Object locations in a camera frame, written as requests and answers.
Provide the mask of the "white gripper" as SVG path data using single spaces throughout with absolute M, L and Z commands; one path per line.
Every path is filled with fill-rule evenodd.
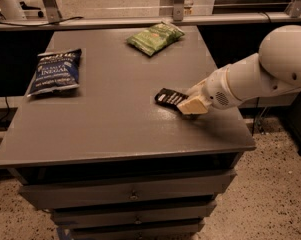
M 242 103 L 239 87 L 239 67 L 229 64 L 212 72 L 206 79 L 186 91 L 188 96 L 201 94 L 208 98 L 214 108 L 228 109 Z M 201 115 L 208 112 L 210 103 L 201 96 L 193 96 L 182 101 L 177 108 L 184 115 Z

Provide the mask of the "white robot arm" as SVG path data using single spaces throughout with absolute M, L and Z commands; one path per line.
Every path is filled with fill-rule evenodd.
M 301 91 L 301 26 L 271 31 L 259 50 L 213 71 L 187 90 L 177 108 L 184 115 L 201 115 L 211 107 L 228 109 L 257 97 L 276 97 Z

